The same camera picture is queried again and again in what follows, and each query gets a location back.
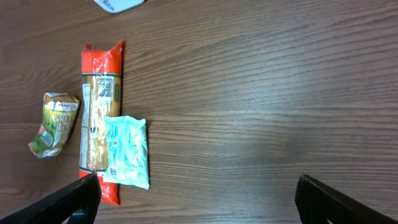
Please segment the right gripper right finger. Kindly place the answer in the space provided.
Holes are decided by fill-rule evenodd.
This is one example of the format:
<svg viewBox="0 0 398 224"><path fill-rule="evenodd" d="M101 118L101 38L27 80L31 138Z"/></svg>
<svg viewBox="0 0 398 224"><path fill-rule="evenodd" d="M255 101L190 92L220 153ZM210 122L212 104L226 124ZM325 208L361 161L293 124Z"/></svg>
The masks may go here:
<svg viewBox="0 0 398 224"><path fill-rule="evenodd" d="M307 174L298 179L295 204L304 224L397 224L396 220Z"/></svg>

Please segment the orange spaghetti package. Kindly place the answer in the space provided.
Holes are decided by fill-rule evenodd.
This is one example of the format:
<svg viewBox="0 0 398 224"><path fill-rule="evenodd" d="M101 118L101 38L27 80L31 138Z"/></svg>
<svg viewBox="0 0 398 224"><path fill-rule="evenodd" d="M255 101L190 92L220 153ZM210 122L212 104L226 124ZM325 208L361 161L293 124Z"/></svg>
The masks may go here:
<svg viewBox="0 0 398 224"><path fill-rule="evenodd" d="M80 177L98 176L101 200L119 205L119 185L104 181L108 168L106 117L118 117L121 111L123 47L120 40L109 50L86 44L81 52L83 115L80 141Z"/></svg>

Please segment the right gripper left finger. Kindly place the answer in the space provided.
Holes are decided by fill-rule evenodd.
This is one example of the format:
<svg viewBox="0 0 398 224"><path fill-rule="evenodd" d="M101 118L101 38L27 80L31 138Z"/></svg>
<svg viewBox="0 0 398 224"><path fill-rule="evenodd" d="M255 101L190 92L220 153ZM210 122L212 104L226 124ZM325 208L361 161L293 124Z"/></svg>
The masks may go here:
<svg viewBox="0 0 398 224"><path fill-rule="evenodd" d="M1 223L82 223L95 221L101 201L96 174L88 174L66 187L1 219Z"/></svg>

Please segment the teal wet wipes pack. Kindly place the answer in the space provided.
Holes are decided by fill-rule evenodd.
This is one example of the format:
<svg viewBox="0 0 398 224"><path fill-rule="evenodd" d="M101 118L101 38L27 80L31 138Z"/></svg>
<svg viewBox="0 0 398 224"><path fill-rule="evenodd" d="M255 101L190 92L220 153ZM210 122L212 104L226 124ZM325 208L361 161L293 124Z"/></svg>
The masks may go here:
<svg viewBox="0 0 398 224"><path fill-rule="evenodd" d="M104 182L149 189L146 120L131 116L105 117L108 168Z"/></svg>

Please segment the green tea packet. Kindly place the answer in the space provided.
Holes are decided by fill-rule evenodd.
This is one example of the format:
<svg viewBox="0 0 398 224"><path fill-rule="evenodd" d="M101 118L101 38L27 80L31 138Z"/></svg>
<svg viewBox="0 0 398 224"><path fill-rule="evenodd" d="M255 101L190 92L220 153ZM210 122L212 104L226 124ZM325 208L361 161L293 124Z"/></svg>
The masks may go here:
<svg viewBox="0 0 398 224"><path fill-rule="evenodd" d="M72 130L80 101L67 93L45 93L43 118L37 136L28 143L38 158L60 154Z"/></svg>

